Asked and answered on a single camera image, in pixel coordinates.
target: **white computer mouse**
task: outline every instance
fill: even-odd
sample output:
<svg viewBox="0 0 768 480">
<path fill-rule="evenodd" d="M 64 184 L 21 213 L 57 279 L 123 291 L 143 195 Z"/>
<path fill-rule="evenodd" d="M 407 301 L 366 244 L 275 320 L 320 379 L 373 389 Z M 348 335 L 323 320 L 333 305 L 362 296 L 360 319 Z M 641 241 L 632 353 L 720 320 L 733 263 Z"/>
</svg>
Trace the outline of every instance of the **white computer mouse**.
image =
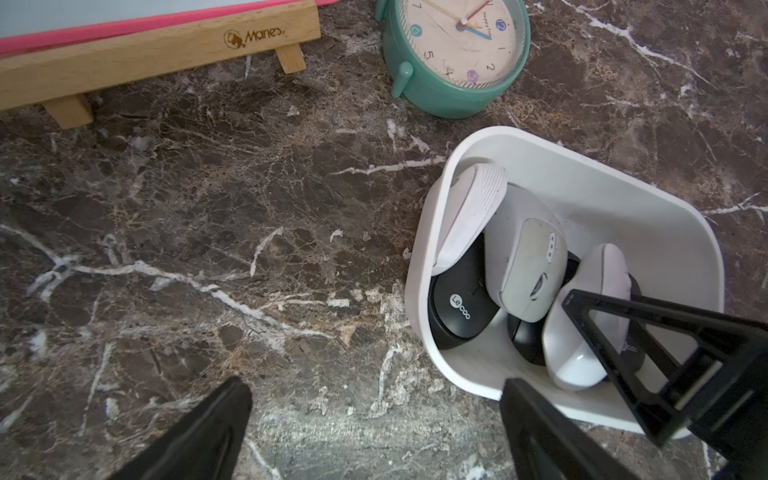
<svg viewBox="0 0 768 480">
<path fill-rule="evenodd" d="M 475 242 L 507 193 L 507 171 L 474 164 L 453 179 L 440 223 L 432 275 L 454 266 Z"/>
<path fill-rule="evenodd" d="M 612 243 L 596 246 L 582 259 L 573 280 L 566 283 L 554 299 L 541 336 L 545 364 L 557 386 L 582 390 L 597 385 L 606 376 L 600 360 L 563 310 L 565 297 L 576 289 L 629 300 L 631 287 L 624 254 Z M 616 351 L 621 352 L 629 320 L 597 311 L 591 318 Z"/>
<path fill-rule="evenodd" d="M 485 227 L 485 286 L 510 315 L 543 319 L 568 264 L 560 222 L 532 192 L 513 184 Z"/>
</svg>

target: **wooden easel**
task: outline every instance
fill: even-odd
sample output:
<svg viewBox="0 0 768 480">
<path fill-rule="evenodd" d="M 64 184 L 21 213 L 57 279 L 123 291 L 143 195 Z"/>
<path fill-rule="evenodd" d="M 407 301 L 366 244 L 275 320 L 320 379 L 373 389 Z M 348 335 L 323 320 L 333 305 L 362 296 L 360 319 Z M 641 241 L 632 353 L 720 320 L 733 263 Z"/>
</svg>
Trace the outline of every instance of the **wooden easel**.
<svg viewBox="0 0 768 480">
<path fill-rule="evenodd" d="M 304 70 L 300 43 L 320 38 L 315 0 L 0 59 L 0 111 L 43 104 L 62 128 L 93 121 L 83 93 L 274 50 Z"/>
</svg>

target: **clock face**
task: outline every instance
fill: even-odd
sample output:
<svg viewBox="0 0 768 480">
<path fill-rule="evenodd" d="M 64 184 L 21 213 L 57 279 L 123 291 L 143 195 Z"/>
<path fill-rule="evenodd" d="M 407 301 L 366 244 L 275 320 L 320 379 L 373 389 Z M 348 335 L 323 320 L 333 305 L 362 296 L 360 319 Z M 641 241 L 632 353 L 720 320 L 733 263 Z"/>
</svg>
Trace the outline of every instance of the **clock face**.
<svg viewBox="0 0 768 480">
<path fill-rule="evenodd" d="M 487 88 L 519 58 L 504 0 L 401 0 L 411 46 L 430 70 L 459 87 Z"/>
</svg>

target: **marble floor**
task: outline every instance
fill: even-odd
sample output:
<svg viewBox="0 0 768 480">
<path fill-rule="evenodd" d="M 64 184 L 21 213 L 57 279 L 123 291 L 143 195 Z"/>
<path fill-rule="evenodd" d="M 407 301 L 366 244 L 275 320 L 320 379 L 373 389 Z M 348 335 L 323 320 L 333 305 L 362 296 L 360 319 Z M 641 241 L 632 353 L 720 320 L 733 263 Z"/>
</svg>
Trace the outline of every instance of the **marble floor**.
<svg viewBox="0 0 768 480">
<path fill-rule="evenodd" d="M 389 96 L 373 3 L 274 53 L 0 113 L 0 470 L 105 478 L 215 385 L 254 394 L 238 479 L 514 478 L 495 402 L 407 326 L 419 211 L 464 137 L 512 125 L 681 197 L 727 312 L 768 310 L 765 0 L 528 0 L 513 87 L 447 121 Z M 694 438 L 582 425 L 641 478 L 707 478 Z"/>
</svg>

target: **white storage box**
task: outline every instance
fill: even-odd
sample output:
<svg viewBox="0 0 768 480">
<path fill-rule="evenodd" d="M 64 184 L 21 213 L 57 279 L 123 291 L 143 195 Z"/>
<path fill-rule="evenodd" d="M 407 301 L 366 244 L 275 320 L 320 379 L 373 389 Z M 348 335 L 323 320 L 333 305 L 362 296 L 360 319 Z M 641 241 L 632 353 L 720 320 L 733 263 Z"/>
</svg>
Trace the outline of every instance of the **white storage box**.
<svg viewBox="0 0 768 480">
<path fill-rule="evenodd" d="M 568 249 L 580 258 L 598 243 L 615 243 L 645 296 L 722 312 L 723 258 L 709 225 L 679 198 L 512 127 L 485 128 L 460 143 L 424 203 L 406 281 L 406 312 L 440 372 L 459 388 L 490 399 L 501 398 L 505 379 L 520 377 L 572 419 L 642 432 L 612 383 L 566 392 L 545 367 L 526 362 L 508 337 L 503 315 L 464 345 L 437 349 L 427 295 L 440 223 L 451 180 L 479 161 L 503 166 L 511 183 L 543 200 L 558 216 Z M 681 362 L 696 347 L 682 334 L 649 331 Z M 638 376 L 651 391 L 666 381 L 651 361 Z"/>
</svg>

